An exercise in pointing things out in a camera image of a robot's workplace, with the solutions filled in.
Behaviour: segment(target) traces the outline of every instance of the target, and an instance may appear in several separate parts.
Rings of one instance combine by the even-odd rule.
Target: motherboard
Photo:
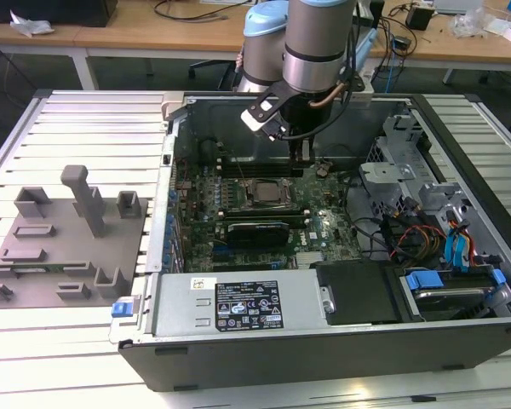
[[[340,173],[301,177],[225,178],[180,162],[181,264],[186,273],[309,268],[361,257],[343,207]]]

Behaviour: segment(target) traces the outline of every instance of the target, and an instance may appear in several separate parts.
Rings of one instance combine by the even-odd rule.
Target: floor
[[[15,55],[13,62],[40,89],[81,89],[67,57]],[[189,79],[187,68],[193,62],[154,60],[155,74],[148,77],[144,61],[140,59],[92,60],[100,89],[215,90],[225,65],[198,69],[197,77]],[[444,74],[444,70],[405,68],[396,83],[391,81],[390,89],[394,93],[476,94],[503,124],[511,124],[511,73],[493,72],[487,84],[479,84],[482,72],[460,71],[448,86],[441,82]],[[379,92],[385,90],[388,82],[388,74],[381,75],[383,78],[374,83]],[[0,146],[22,114],[21,103],[26,104],[32,93],[23,77],[12,66],[8,68],[8,62],[0,57]]]

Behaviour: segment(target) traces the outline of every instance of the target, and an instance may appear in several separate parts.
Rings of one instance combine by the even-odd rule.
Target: robotic arm
[[[356,0],[277,0],[246,15],[238,90],[268,88],[241,118],[252,131],[289,142],[298,164],[311,162],[314,137],[339,118],[352,96],[356,7]],[[345,91],[340,112],[331,116],[331,102]]]

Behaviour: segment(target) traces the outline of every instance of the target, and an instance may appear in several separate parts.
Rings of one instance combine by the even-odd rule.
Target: power supply label
[[[216,283],[215,327],[221,332],[284,328],[278,281]]]

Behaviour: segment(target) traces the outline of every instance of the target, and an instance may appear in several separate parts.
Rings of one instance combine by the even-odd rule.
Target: blue cap
[[[411,290],[422,288],[441,288],[445,285],[436,270],[413,271],[407,277],[407,284]]]
[[[492,276],[494,277],[494,280],[497,282],[498,285],[505,284],[507,280],[505,279],[505,275],[503,275],[502,270],[499,268],[494,268],[494,271],[492,271]]]
[[[302,3],[313,7],[333,7],[353,0],[301,0]]]
[[[275,0],[259,3],[248,10],[244,24],[246,37],[258,37],[277,32],[288,22],[288,2]]]
[[[125,318],[133,316],[132,302],[115,302],[112,305],[112,318]]]

